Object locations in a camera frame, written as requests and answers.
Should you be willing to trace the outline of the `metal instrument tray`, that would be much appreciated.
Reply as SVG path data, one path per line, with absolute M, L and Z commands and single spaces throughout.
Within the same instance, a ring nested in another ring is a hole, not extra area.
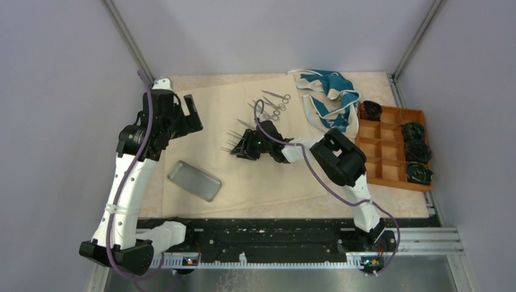
M 199 199 L 212 202 L 222 188 L 222 181 L 184 161 L 178 161 L 168 172 L 169 181 Z

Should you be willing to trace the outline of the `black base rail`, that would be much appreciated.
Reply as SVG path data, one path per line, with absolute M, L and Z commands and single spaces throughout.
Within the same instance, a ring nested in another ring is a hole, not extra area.
M 181 257 L 180 267 L 239 264 L 345 263 L 348 252 L 385 255 L 394 250 L 394 223 L 378 243 L 361 239 L 351 219 L 208 219 L 171 217 L 186 226 L 184 243 L 167 255 Z

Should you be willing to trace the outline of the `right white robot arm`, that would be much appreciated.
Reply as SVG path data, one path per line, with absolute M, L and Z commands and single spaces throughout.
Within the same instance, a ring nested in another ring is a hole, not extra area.
M 270 120 L 259 122 L 238 134 L 229 153 L 237 158 L 256 161 L 262 154 L 281 164 L 316 162 L 332 183 L 341 187 L 341 201 L 352 208 L 357 243 L 365 251 L 374 250 L 382 241 L 385 224 L 372 201 L 366 178 L 365 154 L 338 130 L 329 130 L 319 138 L 283 137 Z

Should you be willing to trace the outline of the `black rolled item top-left compartment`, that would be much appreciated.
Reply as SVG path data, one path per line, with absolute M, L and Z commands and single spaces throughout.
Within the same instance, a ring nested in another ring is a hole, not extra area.
M 379 122 L 381 121 L 383 108 L 376 102 L 365 100 L 360 103 L 359 112 L 362 119 Z

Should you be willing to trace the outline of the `black green rolled item lower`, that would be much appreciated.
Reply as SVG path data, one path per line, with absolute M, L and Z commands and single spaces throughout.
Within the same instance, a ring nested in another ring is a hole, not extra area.
M 430 185 L 433 180 L 433 172 L 425 164 L 407 162 L 406 178 L 409 183 Z

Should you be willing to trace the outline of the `blue and beige cloth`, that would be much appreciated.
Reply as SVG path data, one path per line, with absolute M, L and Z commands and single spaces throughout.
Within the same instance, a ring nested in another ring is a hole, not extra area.
M 337 71 L 290 70 L 308 123 L 320 131 L 334 128 L 354 140 L 359 131 L 360 93 Z

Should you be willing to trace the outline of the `black green rolled item upper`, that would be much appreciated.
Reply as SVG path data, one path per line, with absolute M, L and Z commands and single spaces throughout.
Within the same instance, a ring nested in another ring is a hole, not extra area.
M 425 127 L 419 122 L 409 122 L 401 125 L 404 142 L 425 141 Z

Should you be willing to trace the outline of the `large ring scissors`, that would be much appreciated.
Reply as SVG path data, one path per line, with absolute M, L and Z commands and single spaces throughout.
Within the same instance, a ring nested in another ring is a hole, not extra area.
M 240 119 L 237 119 L 237 121 L 242 124 L 243 126 L 247 127 L 248 129 L 251 129 L 251 130 L 255 130 L 256 129 L 256 126 L 255 125 L 250 125 Z

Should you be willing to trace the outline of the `aluminium frame rail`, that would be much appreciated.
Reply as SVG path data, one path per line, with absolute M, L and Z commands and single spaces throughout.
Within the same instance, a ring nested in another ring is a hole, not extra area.
M 149 239 L 115 248 L 116 265 L 142 275 L 159 266 L 195 268 L 383 268 L 393 256 L 451 256 L 464 253 L 450 228 L 387 229 L 376 243 L 351 228 L 189 229 L 185 241 L 155 252 Z

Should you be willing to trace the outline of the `beige cloth drape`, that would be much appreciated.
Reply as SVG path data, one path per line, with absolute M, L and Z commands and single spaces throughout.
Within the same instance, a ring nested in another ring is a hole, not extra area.
M 163 216 L 200 217 L 326 195 L 303 161 L 280 164 L 267 154 L 257 161 L 249 161 L 221 150 L 221 147 L 229 149 L 226 141 L 236 140 L 227 134 L 229 130 L 238 134 L 245 131 L 246 127 L 237 119 L 252 123 L 253 111 L 249 103 L 263 96 L 275 104 L 281 101 L 262 90 L 291 95 L 280 120 L 274 123 L 283 137 L 315 137 L 315 130 L 304 116 L 302 99 L 291 75 L 176 76 L 172 82 L 178 95 L 193 96 L 203 129 L 172 140 L 162 156 Z M 222 188 L 212 202 L 199 199 L 169 181 L 167 174 L 178 161 L 222 181 Z

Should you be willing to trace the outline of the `orange compartment tray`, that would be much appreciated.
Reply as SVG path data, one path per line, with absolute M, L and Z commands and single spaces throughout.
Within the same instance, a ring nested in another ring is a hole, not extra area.
M 424 114 L 420 110 L 382 106 L 381 121 L 374 122 L 360 117 L 355 144 L 366 155 L 366 176 L 371 184 L 399 189 L 427 192 L 430 185 L 411 183 L 406 178 L 405 143 L 401 125 L 419 122 L 425 127 L 425 143 L 428 145 Z

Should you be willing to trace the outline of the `steel forceps laid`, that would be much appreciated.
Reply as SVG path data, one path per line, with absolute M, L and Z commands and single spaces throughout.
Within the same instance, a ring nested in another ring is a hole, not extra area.
M 259 119 L 262 115 L 262 108 L 257 104 L 248 104 L 249 107 L 252 108 L 253 114 Z
M 268 119 L 268 120 L 273 120 L 273 121 L 279 121 L 280 118 L 279 116 L 281 115 L 281 111 L 276 111 L 274 108 L 270 107 L 269 105 L 267 105 L 266 103 L 264 103 L 264 99 L 262 98 L 261 101 L 263 101 L 263 104 L 260 105 L 258 101 L 256 100 L 253 100 L 254 104 L 257 104 L 259 105 L 261 108 L 262 108 L 262 115 L 260 116 L 260 118 L 265 118 L 265 119 Z M 265 107 L 266 106 L 269 106 L 271 109 L 270 109 L 270 112 L 271 114 L 265 110 Z

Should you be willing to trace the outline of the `black green rolled item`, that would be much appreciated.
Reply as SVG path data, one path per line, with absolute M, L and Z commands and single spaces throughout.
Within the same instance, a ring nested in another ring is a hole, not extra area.
M 425 164 L 407 162 L 406 178 L 409 183 L 430 185 L 433 180 L 433 172 Z
M 409 122 L 401 125 L 404 142 L 425 141 L 425 127 L 419 122 Z

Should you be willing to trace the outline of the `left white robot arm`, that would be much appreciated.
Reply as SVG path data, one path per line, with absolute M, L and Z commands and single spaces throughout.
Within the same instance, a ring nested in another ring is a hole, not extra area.
M 170 140 L 203 129 L 192 96 L 179 98 L 169 78 L 148 85 L 142 102 L 136 121 L 119 133 L 113 184 L 101 221 L 79 248 L 82 257 L 132 280 L 147 278 L 154 257 L 169 248 L 188 251 L 195 244 L 194 233 L 181 222 L 165 221 L 143 233 L 137 226 L 147 184 Z

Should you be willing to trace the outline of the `steel surgical forceps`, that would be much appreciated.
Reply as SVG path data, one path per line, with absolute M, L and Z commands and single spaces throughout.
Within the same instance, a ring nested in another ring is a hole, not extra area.
M 264 99 L 264 103 L 266 103 L 270 107 L 274 108 L 276 111 L 285 111 L 286 110 L 286 106 L 283 103 L 275 104 L 272 101 L 270 101 L 268 98 L 266 98 L 265 96 L 263 96 L 263 99 Z

